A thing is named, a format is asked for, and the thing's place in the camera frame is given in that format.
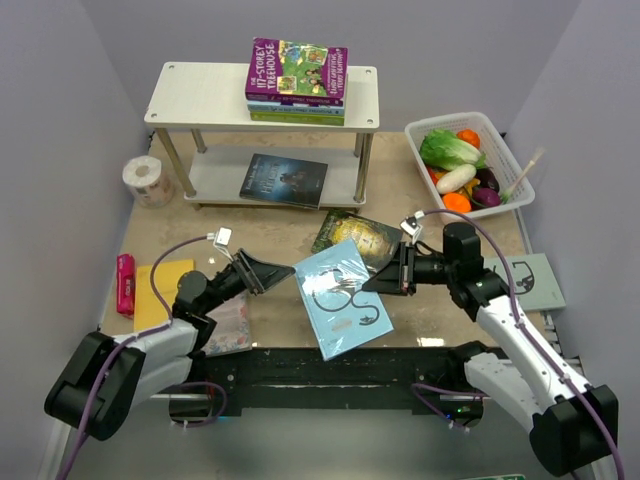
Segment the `light blue cat book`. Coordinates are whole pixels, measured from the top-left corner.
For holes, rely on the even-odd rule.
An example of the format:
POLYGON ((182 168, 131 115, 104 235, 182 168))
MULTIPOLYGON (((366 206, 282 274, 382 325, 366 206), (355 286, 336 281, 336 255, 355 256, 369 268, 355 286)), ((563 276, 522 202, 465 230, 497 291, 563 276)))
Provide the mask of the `light blue cat book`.
POLYGON ((393 331, 380 296, 363 289, 370 275, 353 240, 314 254, 294 269, 325 361, 393 331))

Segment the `dark glossy hardcover book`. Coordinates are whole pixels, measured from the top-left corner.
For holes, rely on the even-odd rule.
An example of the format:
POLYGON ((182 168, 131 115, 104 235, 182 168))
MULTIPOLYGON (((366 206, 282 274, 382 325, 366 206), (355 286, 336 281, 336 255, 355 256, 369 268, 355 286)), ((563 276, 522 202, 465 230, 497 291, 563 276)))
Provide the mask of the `dark glossy hardcover book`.
POLYGON ((254 154, 239 196, 261 202, 318 209, 328 165, 267 154, 254 154))

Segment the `green cartoon paperback book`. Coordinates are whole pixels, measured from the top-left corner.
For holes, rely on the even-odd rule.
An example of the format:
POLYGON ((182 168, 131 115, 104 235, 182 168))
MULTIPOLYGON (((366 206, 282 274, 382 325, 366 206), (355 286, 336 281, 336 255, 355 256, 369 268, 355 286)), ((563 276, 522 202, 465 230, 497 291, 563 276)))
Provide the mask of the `green cartoon paperback book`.
POLYGON ((337 115, 305 114, 305 113, 281 113, 281 112, 250 112, 253 121, 294 123, 339 126, 345 124, 345 119, 337 115))

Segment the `blue Treehouse paperback book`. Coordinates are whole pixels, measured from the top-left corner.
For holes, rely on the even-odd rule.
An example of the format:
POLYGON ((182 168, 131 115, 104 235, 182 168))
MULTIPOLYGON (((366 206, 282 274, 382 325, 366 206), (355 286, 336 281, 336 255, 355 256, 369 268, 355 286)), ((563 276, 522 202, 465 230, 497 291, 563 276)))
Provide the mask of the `blue Treehouse paperback book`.
POLYGON ((250 112, 271 112, 286 114, 316 114, 344 117, 343 106, 309 105, 309 104, 285 104, 280 102, 248 101, 247 108, 250 112))

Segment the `purple Treehouse paperback book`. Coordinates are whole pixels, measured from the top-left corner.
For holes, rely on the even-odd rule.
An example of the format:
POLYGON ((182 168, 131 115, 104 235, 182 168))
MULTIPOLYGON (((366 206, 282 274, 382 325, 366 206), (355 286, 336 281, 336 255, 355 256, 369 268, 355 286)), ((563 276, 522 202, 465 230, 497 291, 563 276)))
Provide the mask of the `purple Treehouse paperback book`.
POLYGON ((342 106, 349 50, 269 38, 253 39, 245 83, 249 101, 342 106))

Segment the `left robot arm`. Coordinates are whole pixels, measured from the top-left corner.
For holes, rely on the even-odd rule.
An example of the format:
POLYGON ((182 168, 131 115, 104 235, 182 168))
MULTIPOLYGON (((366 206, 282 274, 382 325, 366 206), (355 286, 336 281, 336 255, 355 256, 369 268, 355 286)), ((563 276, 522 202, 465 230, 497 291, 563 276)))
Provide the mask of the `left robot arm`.
POLYGON ((262 262, 240 249, 213 278, 192 270, 177 283, 171 318, 130 335, 87 334, 49 391, 47 415, 97 440, 112 437, 130 410, 173 386, 200 390, 201 356, 217 323, 217 307, 248 292, 260 295, 293 276, 291 266, 262 262))

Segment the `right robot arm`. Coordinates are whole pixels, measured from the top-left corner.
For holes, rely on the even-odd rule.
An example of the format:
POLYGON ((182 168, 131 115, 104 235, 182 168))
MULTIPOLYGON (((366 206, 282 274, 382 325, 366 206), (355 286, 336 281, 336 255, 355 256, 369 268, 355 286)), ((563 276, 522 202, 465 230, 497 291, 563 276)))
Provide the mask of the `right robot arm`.
POLYGON ((606 385, 593 386, 532 325, 511 281, 485 267, 483 232, 466 222, 450 223, 443 230, 442 252, 423 255, 417 249, 417 218, 406 219, 402 228, 410 242, 398 245, 364 290, 408 296, 419 284, 444 285, 511 362, 504 366, 478 343, 465 345, 445 369, 448 386, 459 393, 475 388, 494 400, 525 430, 550 474, 561 477, 610 456, 622 477, 617 397, 606 385))

